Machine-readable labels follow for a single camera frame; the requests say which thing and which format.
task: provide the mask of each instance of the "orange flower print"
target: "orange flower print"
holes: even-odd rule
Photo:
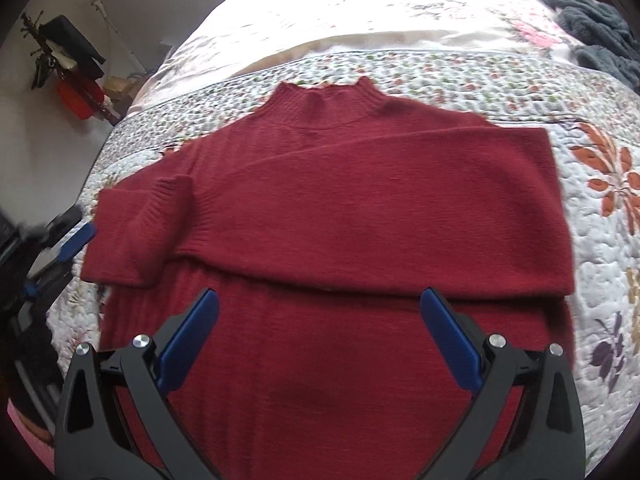
[[[578,123],[592,146],[571,146],[569,149],[581,163],[599,171],[601,178],[592,178],[588,186],[604,193],[602,197],[602,216],[609,216],[621,203],[626,211],[629,232],[633,235],[636,225],[640,227],[640,196],[634,190],[640,190],[640,174],[631,171],[633,160],[629,148],[618,150],[616,141],[600,132],[595,126]]]

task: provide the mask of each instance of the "bed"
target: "bed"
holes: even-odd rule
[[[284,80],[350,84],[501,126],[544,126],[574,241],[574,377],[591,472],[640,400],[640,107],[573,64],[577,40],[540,0],[227,0],[146,83],[107,140],[79,203],[250,113]],[[76,274],[82,254],[76,261]],[[100,341],[108,290],[74,278],[49,311],[66,369]]]

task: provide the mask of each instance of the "white bed sheet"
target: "white bed sheet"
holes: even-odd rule
[[[129,115],[306,56],[382,48],[500,50],[572,62],[540,0],[227,0],[144,85]]]

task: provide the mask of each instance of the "pink fabric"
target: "pink fabric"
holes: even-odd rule
[[[15,411],[14,405],[9,401],[9,405],[7,407],[6,412],[9,417],[15,424],[15,427],[20,431],[23,439],[29,444],[31,450],[36,454],[36,456],[40,459],[40,461],[51,471],[54,472],[54,461],[53,461],[53,448],[47,446],[43,441],[41,441],[38,437],[36,437],[31,431],[25,428],[24,424],[20,420],[18,413]]]

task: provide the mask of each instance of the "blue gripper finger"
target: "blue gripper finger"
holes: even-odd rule
[[[91,222],[84,224],[81,228],[78,229],[78,232],[76,234],[69,238],[69,240],[67,240],[64,245],[60,247],[60,252],[58,253],[58,256],[56,256],[56,261],[68,262],[74,256],[76,256],[76,254],[78,254],[94,236],[95,225],[93,225]]]
[[[447,301],[428,288],[420,296],[420,315],[456,383],[476,394],[482,387],[482,359],[456,321]]]
[[[165,396],[182,386],[219,313],[218,295],[208,288],[188,311],[156,360],[156,384],[161,394]]]

